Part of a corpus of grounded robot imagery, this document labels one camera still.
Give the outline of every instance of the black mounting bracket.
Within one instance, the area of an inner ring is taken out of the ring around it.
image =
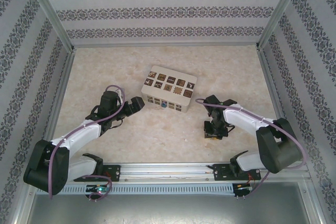
[[[210,169],[214,170],[214,179],[215,181],[237,181],[237,180],[249,180],[250,175],[254,180],[261,180],[260,170],[253,169],[247,172],[241,172],[235,175],[231,168],[230,164],[214,164],[213,166],[208,166]]]
[[[120,165],[103,165],[101,176],[106,176],[111,179],[112,182],[118,182],[120,179]],[[103,178],[76,178],[75,182],[98,182],[98,181],[106,181],[107,179]]]

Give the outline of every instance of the beige floor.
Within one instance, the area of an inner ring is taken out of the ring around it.
[[[117,84],[126,99],[141,96],[152,65],[198,77],[187,113],[148,104],[122,127],[83,147],[104,162],[222,162],[256,150],[255,137],[236,128],[222,141],[204,139],[205,108],[194,99],[215,94],[275,118],[254,46],[81,48],[77,50],[54,137],[78,126],[99,104],[105,87]]]

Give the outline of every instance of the white robotic arm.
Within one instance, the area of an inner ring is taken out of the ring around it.
[[[95,106],[77,128],[50,142],[40,140],[36,143],[24,174],[24,182],[48,191],[50,182],[48,171],[51,161],[53,195],[59,193],[67,181],[91,174],[101,176],[101,158],[92,154],[83,154],[79,158],[74,158],[73,155],[84,145],[111,129],[113,121],[122,123],[126,116],[131,116],[144,107],[141,97],[134,97],[131,102],[122,104],[117,92],[105,91],[100,105]]]
[[[207,97],[202,104],[207,109],[208,115],[213,118],[211,122],[204,122],[206,138],[222,139],[237,126],[257,139],[259,151],[245,151],[231,158],[230,166],[235,175],[252,169],[267,169],[277,173],[302,159],[301,150],[287,136],[295,138],[286,119],[263,118],[244,109],[233,100],[220,102],[214,95]],[[269,124],[274,124],[280,130],[287,132],[287,135],[270,127]]]

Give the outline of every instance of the wall panel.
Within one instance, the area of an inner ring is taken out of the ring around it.
[[[0,0],[0,223],[46,133],[68,52],[37,0]]]
[[[284,115],[306,146],[328,223],[336,222],[335,0],[291,0],[263,48]]]
[[[279,0],[50,0],[75,46],[256,43]]]

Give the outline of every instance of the small wooden block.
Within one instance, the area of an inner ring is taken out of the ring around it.
[[[153,66],[141,89],[144,101],[187,112],[197,77]]]

